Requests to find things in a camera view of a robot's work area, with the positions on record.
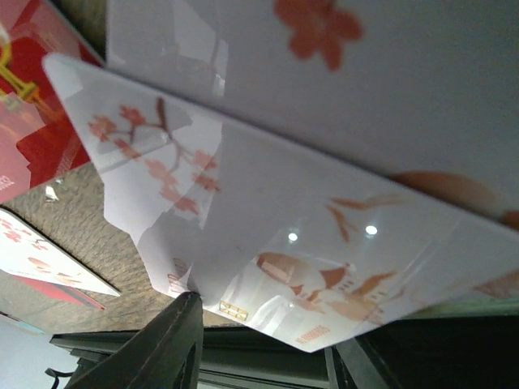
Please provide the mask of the red VIP card gold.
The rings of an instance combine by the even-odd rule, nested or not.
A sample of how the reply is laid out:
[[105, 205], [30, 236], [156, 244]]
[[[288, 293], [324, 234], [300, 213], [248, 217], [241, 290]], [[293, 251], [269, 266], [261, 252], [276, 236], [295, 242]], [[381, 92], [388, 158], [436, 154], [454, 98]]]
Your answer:
[[101, 57], [50, 1], [1, 3], [1, 200], [88, 163], [44, 72], [49, 53], [100, 66]]

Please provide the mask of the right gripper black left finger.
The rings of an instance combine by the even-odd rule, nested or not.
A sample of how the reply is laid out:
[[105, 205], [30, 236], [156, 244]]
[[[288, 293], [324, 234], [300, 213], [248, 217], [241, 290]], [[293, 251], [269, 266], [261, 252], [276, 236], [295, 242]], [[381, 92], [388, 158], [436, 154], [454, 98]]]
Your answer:
[[203, 351], [202, 301], [185, 292], [115, 354], [69, 388], [196, 388]]

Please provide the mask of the white floral card front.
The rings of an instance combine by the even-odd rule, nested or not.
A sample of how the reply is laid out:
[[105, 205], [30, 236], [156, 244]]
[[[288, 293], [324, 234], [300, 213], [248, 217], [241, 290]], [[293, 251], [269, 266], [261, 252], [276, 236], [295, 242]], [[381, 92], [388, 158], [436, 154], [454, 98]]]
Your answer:
[[108, 282], [5, 208], [1, 210], [1, 269], [13, 276], [120, 295]]

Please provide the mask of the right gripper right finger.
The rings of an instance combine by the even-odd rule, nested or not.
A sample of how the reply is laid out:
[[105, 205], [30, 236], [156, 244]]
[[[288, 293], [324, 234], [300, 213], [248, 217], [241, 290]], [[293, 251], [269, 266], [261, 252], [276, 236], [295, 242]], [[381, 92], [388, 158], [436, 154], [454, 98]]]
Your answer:
[[383, 378], [375, 364], [371, 361], [368, 353], [356, 340], [351, 339], [341, 342], [335, 346], [341, 360], [345, 363], [354, 386], [360, 389], [386, 389], [388, 383]]

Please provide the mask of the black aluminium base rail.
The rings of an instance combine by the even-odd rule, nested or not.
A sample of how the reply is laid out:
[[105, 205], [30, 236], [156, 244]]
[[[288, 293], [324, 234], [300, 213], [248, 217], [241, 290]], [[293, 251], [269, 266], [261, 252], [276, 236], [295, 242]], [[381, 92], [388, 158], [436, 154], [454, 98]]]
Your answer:
[[69, 388], [328, 388], [324, 352], [305, 353], [245, 327], [189, 339], [146, 331], [52, 336], [78, 357]]

